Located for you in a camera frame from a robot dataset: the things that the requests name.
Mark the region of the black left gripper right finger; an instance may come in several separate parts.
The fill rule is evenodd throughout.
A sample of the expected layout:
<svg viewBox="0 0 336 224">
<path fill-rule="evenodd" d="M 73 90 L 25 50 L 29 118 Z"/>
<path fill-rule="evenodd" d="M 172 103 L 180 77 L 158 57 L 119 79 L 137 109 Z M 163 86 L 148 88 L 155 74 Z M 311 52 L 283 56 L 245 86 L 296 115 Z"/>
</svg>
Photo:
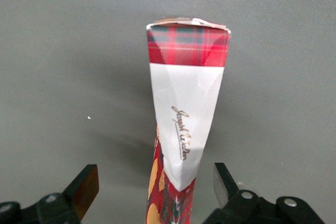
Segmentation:
<svg viewBox="0 0 336 224">
<path fill-rule="evenodd" d="M 214 191 L 219 208 L 204 223 L 324 223 L 300 198 L 282 196 L 273 204 L 253 191 L 239 189 L 224 163 L 215 163 Z"/>
</svg>

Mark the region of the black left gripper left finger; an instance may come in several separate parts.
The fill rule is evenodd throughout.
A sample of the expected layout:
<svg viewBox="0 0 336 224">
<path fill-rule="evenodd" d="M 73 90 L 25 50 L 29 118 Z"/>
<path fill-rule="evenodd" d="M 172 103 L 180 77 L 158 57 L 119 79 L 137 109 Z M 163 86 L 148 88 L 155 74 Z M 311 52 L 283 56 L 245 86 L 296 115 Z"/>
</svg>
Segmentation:
<svg viewBox="0 0 336 224">
<path fill-rule="evenodd" d="M 98 192 L 98 167 L 89 164 L 63 192 L 45 195 L 27 208 L 2 202 L 1 223 L 81 223 Z"/>
</svg>

